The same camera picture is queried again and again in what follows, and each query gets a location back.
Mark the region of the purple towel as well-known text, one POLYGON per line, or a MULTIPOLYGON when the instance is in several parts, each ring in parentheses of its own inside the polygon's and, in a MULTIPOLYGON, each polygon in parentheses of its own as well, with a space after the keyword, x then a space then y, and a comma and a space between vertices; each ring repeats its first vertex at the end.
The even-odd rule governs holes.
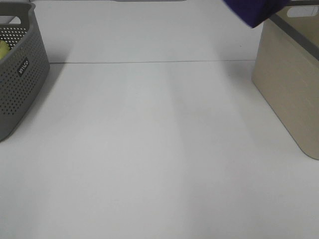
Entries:
POLYGON ((255 28, 282 10, 290 0, 224 0, 224 3, 248 26, 255 28))

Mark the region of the beige plastic basket grey rim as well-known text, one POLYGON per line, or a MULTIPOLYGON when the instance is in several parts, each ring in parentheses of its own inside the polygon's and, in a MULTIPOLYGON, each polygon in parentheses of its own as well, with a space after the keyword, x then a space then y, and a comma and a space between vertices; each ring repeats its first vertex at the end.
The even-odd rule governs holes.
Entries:
POLYGON ((317 0, 293 0, 263 23, 252 81, 300 150, 318 159, 317 0))

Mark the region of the grey perforated plastic basket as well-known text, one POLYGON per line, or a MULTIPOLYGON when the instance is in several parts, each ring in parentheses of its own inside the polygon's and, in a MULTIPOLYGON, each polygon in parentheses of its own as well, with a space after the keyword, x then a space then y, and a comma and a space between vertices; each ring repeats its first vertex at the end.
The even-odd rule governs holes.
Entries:
POLYGON ((9 137, 40 92, 50 70, 35 4, 2 1, 1 16, 17 17, 20 23, 2 23, 0 39, 8 53, 0 60, 0 139, 9 137))

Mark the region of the yellow-green cloth in basket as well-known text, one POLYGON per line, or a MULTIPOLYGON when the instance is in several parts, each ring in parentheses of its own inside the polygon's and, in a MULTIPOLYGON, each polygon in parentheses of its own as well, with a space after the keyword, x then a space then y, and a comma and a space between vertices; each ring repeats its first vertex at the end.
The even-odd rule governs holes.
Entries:
POLYGON ((10 46, 4 40, 0 40, 0 60, 3 59, 9 52, 10 46))

